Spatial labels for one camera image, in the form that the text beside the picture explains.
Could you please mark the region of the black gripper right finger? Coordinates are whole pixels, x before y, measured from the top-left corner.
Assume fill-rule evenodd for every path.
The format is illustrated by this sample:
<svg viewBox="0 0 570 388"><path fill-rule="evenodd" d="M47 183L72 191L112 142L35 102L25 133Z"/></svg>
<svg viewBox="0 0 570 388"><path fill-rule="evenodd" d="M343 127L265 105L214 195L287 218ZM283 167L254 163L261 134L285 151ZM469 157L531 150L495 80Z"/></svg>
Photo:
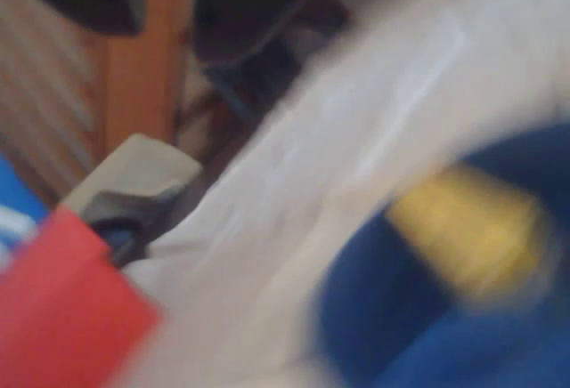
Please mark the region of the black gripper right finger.
<svg viewBox="0 0 570 388"><path fill-rule="evenodd" d="M273 37L305 0L197 0L192 47L201 62L238 62Z"/></svg>

